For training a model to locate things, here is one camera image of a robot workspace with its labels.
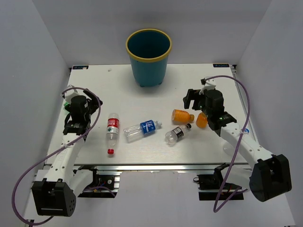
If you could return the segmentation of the small orange juice bottle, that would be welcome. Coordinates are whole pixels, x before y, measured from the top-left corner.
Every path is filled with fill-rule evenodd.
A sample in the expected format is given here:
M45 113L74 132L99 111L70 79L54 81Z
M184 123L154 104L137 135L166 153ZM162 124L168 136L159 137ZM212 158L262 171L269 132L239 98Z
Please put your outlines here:
M201 112L196 119L196 126L202 129L205 128L207 124L207 116L203 112Z

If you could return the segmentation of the red label plastic bottle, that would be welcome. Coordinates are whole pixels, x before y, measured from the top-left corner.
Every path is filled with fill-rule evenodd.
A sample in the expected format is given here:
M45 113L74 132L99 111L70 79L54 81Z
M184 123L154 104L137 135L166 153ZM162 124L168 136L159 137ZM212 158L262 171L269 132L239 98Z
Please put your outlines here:
M107 153L113 155L115 147L118 143L119 138L119 115L117 113L111 113L107 120L107 133L106 133L106 143L107 143Z

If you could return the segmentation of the black label clear bottle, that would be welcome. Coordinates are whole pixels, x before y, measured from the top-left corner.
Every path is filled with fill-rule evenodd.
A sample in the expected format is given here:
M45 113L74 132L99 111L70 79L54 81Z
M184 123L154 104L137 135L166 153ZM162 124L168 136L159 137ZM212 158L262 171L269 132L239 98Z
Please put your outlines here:
M173 130L170 130L165 134L165 141L168 145L173 146L178 141L183 139L191 130L191 124L187 123L184 125L177 126Z

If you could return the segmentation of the blue label clear bottle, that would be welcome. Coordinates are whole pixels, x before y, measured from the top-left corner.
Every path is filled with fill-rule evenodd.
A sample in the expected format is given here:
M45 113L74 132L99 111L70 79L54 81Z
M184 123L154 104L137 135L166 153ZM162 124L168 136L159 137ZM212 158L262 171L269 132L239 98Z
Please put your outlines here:
M127 142L131 143L154 134L161 127L162 122L148 120L140 124L125 128L124 134Z

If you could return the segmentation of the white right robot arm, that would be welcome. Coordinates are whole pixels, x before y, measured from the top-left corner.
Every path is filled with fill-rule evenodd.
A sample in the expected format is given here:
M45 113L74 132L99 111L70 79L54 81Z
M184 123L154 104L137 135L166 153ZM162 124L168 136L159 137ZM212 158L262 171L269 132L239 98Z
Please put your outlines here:
M226 188L234 184L251 190L261 202L284 194L292 189L288 159L280 154L274 155L259 145L248 134L241 131L236 119L224 110L224 98L216 89L189 89L183 98L184 108L188 109L193 101L193 109L200 110L207 116L208 126L219 137L228 142L249 164L251 170L222 164L214 170L214 184Z

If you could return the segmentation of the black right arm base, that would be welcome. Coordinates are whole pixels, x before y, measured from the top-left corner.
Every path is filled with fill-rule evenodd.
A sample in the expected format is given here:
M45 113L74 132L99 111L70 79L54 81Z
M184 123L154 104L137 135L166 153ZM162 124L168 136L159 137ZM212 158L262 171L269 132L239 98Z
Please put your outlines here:
M198 184L199 200L200 201L215 201L217 193L223 182L222 170L227 170L229 164L222 164L214 169L213 174L201 174L193 178L193 182ZM237 185L232 183L225 183L220 194L219 200L227 199L236 189Z

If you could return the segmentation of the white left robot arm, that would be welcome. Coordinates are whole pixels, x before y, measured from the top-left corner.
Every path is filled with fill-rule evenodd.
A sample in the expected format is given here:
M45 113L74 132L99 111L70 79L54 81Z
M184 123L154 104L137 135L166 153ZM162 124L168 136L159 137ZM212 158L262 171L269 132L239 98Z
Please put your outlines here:
M102 101L90 90L83 89L83 93L64 95L69 113L64 121L59 152L43 179L33 183L32 194L40 216L70 217L84 189L99 186L100 177L92 170L73 169L88 133L96 124L91 116L100 113L102 106Z

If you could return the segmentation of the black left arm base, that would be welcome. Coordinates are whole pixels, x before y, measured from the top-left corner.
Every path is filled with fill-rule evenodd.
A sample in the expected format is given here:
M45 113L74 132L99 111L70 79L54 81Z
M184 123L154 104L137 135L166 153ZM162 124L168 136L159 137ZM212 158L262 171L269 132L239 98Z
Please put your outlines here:
M90 170L93 181L79 195L79 198L114 198L120 182L120 174L113 171L98 170L97 166L83 165L74 170Z

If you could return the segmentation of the teal bin with yellow rim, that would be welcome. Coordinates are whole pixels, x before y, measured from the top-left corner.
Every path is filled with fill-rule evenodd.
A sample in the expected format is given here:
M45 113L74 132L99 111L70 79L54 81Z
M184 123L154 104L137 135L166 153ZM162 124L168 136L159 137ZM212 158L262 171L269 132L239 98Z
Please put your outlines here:
M154 28L141 29L127 38L125 46L137 84L141 87L160 85L172 49L169 35Z

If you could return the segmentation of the right blue table sticker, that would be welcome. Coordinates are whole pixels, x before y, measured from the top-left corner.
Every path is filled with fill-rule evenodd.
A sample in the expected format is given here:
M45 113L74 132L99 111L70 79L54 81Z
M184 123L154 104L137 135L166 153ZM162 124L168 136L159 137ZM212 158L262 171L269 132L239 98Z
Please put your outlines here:
M214 68L229 68L230 66L227 63L214 63L213 67Z

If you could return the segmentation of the aluminium table front rail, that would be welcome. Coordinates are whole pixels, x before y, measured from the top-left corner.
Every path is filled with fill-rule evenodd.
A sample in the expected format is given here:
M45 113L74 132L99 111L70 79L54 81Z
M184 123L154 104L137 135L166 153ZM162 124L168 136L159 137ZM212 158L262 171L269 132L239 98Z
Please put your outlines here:
M195 171L195 170L214 170L222 163L210 164L181 164L181 165L92 165L99 171L162 171L162 170L176 170L176 171Z

